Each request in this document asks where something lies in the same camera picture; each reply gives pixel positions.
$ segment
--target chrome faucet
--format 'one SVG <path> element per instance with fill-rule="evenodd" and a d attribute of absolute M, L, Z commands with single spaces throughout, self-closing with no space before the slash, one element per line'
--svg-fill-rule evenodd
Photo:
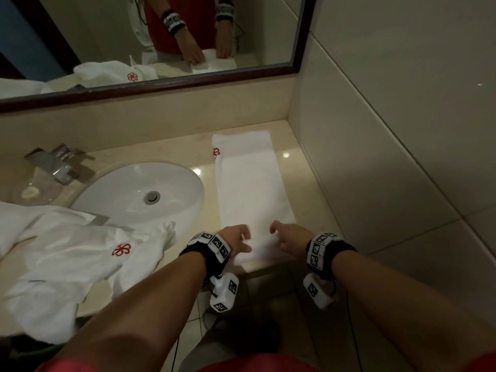
<path fill-rule="evenodd" d="M 34 166 L 50 174 L 55 181 L 62 185 L 69 185 L 79 176 L 70 165 L 64 162 L 72 156 L 74 156 L 74 151 L 62 144 L 51 152 L 40 148 L 34 149 L 25 158 Z"/>

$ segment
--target red logo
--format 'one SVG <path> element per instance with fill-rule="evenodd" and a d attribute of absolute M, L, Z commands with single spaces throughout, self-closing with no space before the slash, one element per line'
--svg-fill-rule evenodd
<path fill-rule="evenodd" d="M 131 82 L 136 82 L 138 80 L 138 74 L 131 72 L 127 75 L 127 79 Z"/>
<path fill-rule="evenodd" d="M 122 256 L 123 254 L 129 254 L 131 251 L 131 245 L 129 244 L 124 244 L 124 245 L 118 245 L 114 251 L 112 252 L 112 256 Z"/>

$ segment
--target white sink basin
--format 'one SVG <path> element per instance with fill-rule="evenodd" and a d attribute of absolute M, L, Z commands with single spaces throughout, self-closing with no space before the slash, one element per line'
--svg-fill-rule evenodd
<path fill-rule="evenodd" d="M 174 221 L 179 238 L 198 218 L 204 199 L 202 181 L 193 171 L 147 162 L 99 178 L 71 208 L 108 217 L 105 225 L 132 229 Z"/>

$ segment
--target mirror frame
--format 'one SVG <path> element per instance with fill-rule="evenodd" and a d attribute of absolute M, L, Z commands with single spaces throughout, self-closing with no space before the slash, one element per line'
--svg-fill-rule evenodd
<path fill-rule="evenodd" d="M 220 83 L 275 77 L 300 72 L 316 0 L 301 0 L 300 16 L 290 62 L 253 68 L 227 70 L 138 83 L 88 88 L 84 92 L 54 92 L 0 100 L 0 113 L 69 105 L 95 100 L 128 97 L 166 90 L 177 90 Z"/>

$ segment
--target wrist strap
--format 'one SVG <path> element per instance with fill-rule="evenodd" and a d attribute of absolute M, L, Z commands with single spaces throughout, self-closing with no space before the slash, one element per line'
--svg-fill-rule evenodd
<path fill-rule="evenodd" d="M 333 281 L 332 260 L 343 250 L 357 251 L 350 244 L 330 232 L 315 236 L 307 244 L 307 266 L 320 279 Z"/>
<path fill-rule="evenodd" d="M 203 280 L 205 285 L 210 277 L 219 277 L 222 274 L 222 270 L 224 270 L 229 261 L 228 256 L 231 248 L 219 234 L 202 231 L 193 236 L 179 256 L 188 252 L 199 252 L 203 255 L 207 269 L 207 275 Z"/>
<path fill-rule="evenodd" d="M 231 0 L 219 0 L 215 20 L 217 22 L 222 20 L 234 22 L 234 3 Z"/>
<path fill-rule="evenodd" d="M 172 9 L 164 12 L 164 14 L 162 14 L 161 19 L 166 29 L 169 31 L 169 33 L 172 36 L 175 36 L 175 34 L 183 27 L 186 27 L 186 24 L 181 19 L 179 14 L 173 11 Z"/>

